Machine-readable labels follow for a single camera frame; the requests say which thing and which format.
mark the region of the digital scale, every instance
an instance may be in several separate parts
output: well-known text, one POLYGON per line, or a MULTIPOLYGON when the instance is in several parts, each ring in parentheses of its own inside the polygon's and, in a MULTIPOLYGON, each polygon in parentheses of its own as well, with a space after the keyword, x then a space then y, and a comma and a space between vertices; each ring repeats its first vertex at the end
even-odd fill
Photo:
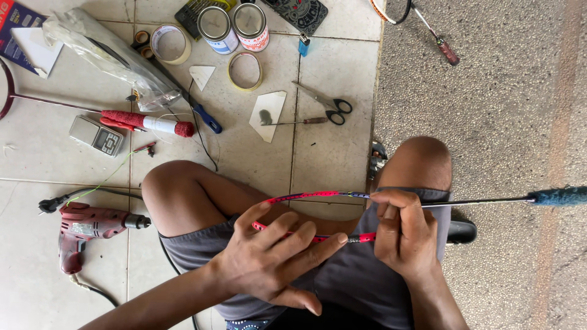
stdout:
POLYGON ((116 157, 124 139, 122 134, 82 115, 75 117, 69 137, 111 158, 116 157))

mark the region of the power drill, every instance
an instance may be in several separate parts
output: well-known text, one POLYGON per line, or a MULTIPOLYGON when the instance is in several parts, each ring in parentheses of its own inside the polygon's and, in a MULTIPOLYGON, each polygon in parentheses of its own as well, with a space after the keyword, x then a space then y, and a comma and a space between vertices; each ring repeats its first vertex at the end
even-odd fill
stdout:
POLYGON ((151 219, 113 208, 91 207, 88 204, 69 202, 61 209, 59 232, 59 265, 65 274, 82 270, 80 252, 92 238, 110 238, 126 228, 147 228, 151 219))

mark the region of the can label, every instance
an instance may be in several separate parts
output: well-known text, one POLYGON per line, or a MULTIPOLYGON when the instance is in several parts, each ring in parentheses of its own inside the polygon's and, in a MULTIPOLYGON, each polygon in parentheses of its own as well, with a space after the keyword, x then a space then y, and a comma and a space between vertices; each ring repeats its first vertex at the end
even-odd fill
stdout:
POLYGON ((230 32, 228 33, 226 38, 224 38, 224 40, 209 41, 208 39, 206 39, 206 42, 208 42, 208 44, 212 46, 213 50, 223 55, 232 53, 238 47, 237 34, 234 32, 232 28, 230 28, 230 32))
POLYGON ((241 44, 245 49, 250 50, 251 52, 262 51, 267 47, 267 44, 269 44, 269 30, 267 29, 267 24, 265 24, 263 33, 255 39, 243 38, 241 35, 238 35, 238 39, 241 40, 241 44))

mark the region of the plastic bag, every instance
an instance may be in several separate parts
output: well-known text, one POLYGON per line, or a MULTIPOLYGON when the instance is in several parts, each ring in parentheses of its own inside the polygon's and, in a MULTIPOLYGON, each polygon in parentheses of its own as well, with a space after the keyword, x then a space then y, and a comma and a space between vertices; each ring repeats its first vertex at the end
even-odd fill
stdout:
POLYGON ((81 8, 53 12, 43 23, 48 44, 62 41, 98 69, 127 82, 142 112, 160 111, 181 99, 179 88, 118 36, 81 8))

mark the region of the gray floor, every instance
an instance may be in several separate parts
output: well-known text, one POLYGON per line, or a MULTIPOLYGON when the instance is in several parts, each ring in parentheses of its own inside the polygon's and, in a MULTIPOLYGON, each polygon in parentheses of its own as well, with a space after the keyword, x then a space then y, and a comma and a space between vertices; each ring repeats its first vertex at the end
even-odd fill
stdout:
MULTIPOLYGON (((587 2, 419 4, 461 63, 415 15, 388 25, 375 138, 390 152, 410 136, 446 142, 456 199, 587 184, 587 2)), ((479 237, 448 247, 443 268, 472 329, 587 328, 587 207, 458 209, 479 237)))

